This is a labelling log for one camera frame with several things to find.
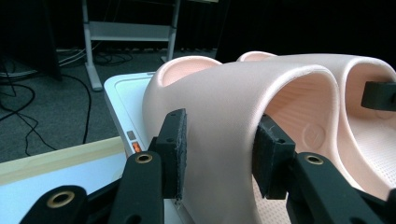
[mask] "slide sandal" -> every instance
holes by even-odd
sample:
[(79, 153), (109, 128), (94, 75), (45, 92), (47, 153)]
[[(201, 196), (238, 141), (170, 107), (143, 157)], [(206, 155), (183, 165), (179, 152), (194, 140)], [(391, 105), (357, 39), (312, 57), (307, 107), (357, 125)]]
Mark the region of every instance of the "slide sandal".
[[(248, 59), (249, 55), (260, 54), (268, 53), (247, 52), (240, 57), (240, 61)], [(301, 54), (262, 59), (264, 62), (320, 64), (333, 73), (341, 100), (337, 134), (341, 160), (363, 190), (386, 200), (389, 191), (396, 188), (396, 113), (365, 108), (361, 106), (361, 100), (366, 82), (396, 81), (391, 66), (376, 58), (340, 54)]]
[(339, 101), (336, 80), (321, 65), (286, 60), (221, 64), (192, 56), (164, 64), (153, 76), (143, 119), (150, 140), (167, 113), (186, 108), (182, 203), (195, 223), (285, 223), (290, 222), (285, 201), (266, 202), (252, 180), (258, 124), (264, 113), (269, 115), (297, 152), (324, 155), (348, 176), (336, 148)]

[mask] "black cable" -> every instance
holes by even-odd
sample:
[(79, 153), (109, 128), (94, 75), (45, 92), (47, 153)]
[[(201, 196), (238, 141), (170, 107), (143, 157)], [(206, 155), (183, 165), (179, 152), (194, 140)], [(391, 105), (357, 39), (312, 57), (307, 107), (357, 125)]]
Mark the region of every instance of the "black cable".
[[(35, 128), (36, 128), (37, 125), (38, 125), (38, 121), (37, 121), (36, 119), (33, 119), (33, 118), (31, 118), (31, 117), (29, 117), (29, 116), (27, 116), (27, 115), (24, 115), (24, 114), (20, 113), (20, 111), (22, 111), (24, 108), (26, 108), (26, 106), (28, 106), (30, 103), (33, 102), (33, 100), (35, 99), (35, 91), (34, 91), (32, 88), (30, 88), (30, 87), (23, 86), (23, 85), (20, 85), (20, 84), (11, 83), (10, 85), (22, 87), (22, 88), (25, 88), (25, 89), (29, 90), (30, 93), (32, 93), (32, 97), (31, 97), (31, 99), (29, 100), (29, 102), (27, 102), (25, 105), (23, 105), (22, 107), (18, 108), (17, 110), (13, 110), (13, 109), (10, 109), (10, 108), (5, 107), (5, 106), (1, 103), (1, 101), (0, 101), (0, 107), (1, 107), (2, 109), (4, 109), (4, 110), (10, 112), (10, 113), (7, 114), (6, 116), (3, 116), (2, 118), (0, 118), (0, 121), (9, 118), (9, 117), (12, 116), (12, 115), (17, 115), (21, 120), (23, 120), (23, 121), (31, 128), (31, 130), (29, 131), (29, 133), (25, 135), (25, 150), (24, 150), (24, 151), (25, 151), (25, 154), (26, 154), (27, 156), (31, 156), (31, 154), (28, 152), (28, 147), (29, 147), (28, 137), (29, 137), (29, 135), (30, 135), (31, 133), (35, 133), (35, 134), (40, 138), (41, 142), (42, 142), (44, 145), (46, 145), (47, 147), (51, 148), (52, 150), (57, 150), (56, 148), (50, 146), (50, 145), (43, 139), (43, 137), (40, 135), (40, 133), (38, 133), (38, 132), (35, 130)], [(25, 118), (27, 118), (27, 119), (31, 119), (31, 120), (35, 123), (35, 125), (32, 126), (32, 125), (31, 125), (26, 119), (24, 119), (23, 117), (25, 117)]]
[(85, 83), (83, 81), (81, 81), (80, 79), (78, 79), (76, 77), (71, 77), (69, 75), (62, 75), (62, 76), (69, 77), (69, 78), (72, 78), (72, 79), (78, 81), (84, 87), (85, 91), (88, 94), (88, 112), (87, 112), (87, 119), (85, 121), (84, 138), (82, 140), (82, 144), (85, 144), (87, 142), (88, 128), (89, 128), (90, 116), (91, 116), (91, 106), (92, 106), (92, 98), (91, 98), (90, 89), (87, 87), (87, 85), (85, 85)]
[[(120, 61), (115, 61), (115, 62), (112, 62), (113, 61), (113, 57), (114, 58), (119, 58), (120, 59)], [(102, 58), (102, 59), (104, 59), (105, 61), (104, 62), (101, 62), (100, 60), (98, 60), (98, 58)], [(93, 62), (95, 63), (95, 64), (98, 64), (98, 65), (101, 65), (101, 66), (117, 66), (117, 65), (120, 65), (120, 64), (123, 64), (123, 63), (128, 63), (129, 61), (131, 61), (131, 60), (133, 60), (134, 59), (134, 56), (132, 56), (132, 54), (130, 54), (130, 53), (123, 53), (123, 54), (105, 54), (105, 53), (97, 53), (97, 54), (95, 54), (94, 55), (94, 58), (93, 58)]]
[(24, 104), (22, 107), (18, 108), (17, 110), (11, 110), (11, 109), (8, 109), (8, 108), (4, 107), (4, 106), (2, 105), (2, 103), (1, 103), (1, 101), (0, 101), (0, 107), (3, 108), (4, 110), (8, 111), (8, 112), (11, 112), (11, 113), (9, 113), (9, 114), (3, 116), (2, 118), (0, 118), (0, 121), (3, 121), (3, 120), (5, 120), (5, 119), (9, 118), (10, 116), (19, 113), (19, 112), (22, 111), (24, 108), (26, 108), (29, 104), (31, 104), (31, 103), (33, 102), (33, 100), (35, 99), (35, 91), (34, 91), (32, 88), (27, 87), (27, 86), (23, 86), (23, 85), (20, 85), (20, 84), (15, 84), (15, 83), (11, 83), (11, 84), (9, 84), (9, 85), (12, 85), (12, 86), (14, 86), (14, 87), (22, 87), (22, 88), (25, 88), (25, 89), (29, 90), (30, 93), (32, 93), (32, 98), (31, 98), (26, 104)]

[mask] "dark floor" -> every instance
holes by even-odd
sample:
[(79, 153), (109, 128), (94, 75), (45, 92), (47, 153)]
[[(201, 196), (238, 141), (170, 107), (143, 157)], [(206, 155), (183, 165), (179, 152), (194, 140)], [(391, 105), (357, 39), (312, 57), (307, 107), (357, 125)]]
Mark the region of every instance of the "dark floor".
[[(115, 66), (97, 64), (95, 67), (104, 83), (116, 75), (156, 71), (163, 64), (161, 56), (165, 54), (165, 50), (133, 50), (133, 59), (129, 62)], [(215, 54), (214, 50), (179, 50), (175, 52), (174, 58), (187, 55), (214, 58)], [(113, 61), (119, 59), (120, 57), (114, 57)], [(29, 68), (16, 68), (18, 72), (26, 69)], [(92, 98), (85, 142), (119, 135), (107, 109), (105, 93), (91, 89), (83, 59), (63, 66), (62, 74), (66, 76), (61, 82), (40, 74), (13, 82), (16, 96), (9, 96), (14, 94), (10, 86), (0, 86), (0, 162), (83, 144), (89, 112), (89, 94), (72, 77), (80, 79), (89, 88)], [(7, 79), (0, 77), (0, 81), (4, 83)], [(12, 112), (4, 109), (18, 110), (32, 99), (19, 113), (11, 115)]]

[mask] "white shelf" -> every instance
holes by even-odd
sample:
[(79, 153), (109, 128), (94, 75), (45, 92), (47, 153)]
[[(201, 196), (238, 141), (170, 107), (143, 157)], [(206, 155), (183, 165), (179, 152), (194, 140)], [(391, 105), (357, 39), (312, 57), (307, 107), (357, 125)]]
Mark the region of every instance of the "white shelf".
[(170, 26), (90, 21), (91, 40), (169, 41)]

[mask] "metal leg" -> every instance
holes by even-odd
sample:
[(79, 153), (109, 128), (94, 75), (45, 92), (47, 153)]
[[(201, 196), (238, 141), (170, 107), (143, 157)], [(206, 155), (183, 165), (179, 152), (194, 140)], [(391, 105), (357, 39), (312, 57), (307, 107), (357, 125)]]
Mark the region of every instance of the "metal leg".
[(100, 81), (95, 65), (93, 64), (92, 45), (91, 45), (91, 31), (90, 22), (88, 21), (87, 0), (82, 1), (82, 15), (84, 20), (84, 37), (85, 37), (85, 51), (87, 53), (87, 62), (85, 67), (87, 69), (88, 77), (94, 91), (101, 91), (103, 85)]
[(174, 9), (174, 15), (172, 18), (172, 24), (169, 29), (169, 42), (168, 42), (168, 52), (165, 57), (162, 57), (163, 61), (166, 63), (168, 61), (171, 61), (173, 58), (173, 53), (175, 49), (175, 41), (176, 41), (176, 32), (177, 32), (177, 21), (178, 21), (178, 12), (180, 10), (180, 0), (175, 1), (175, 9)]

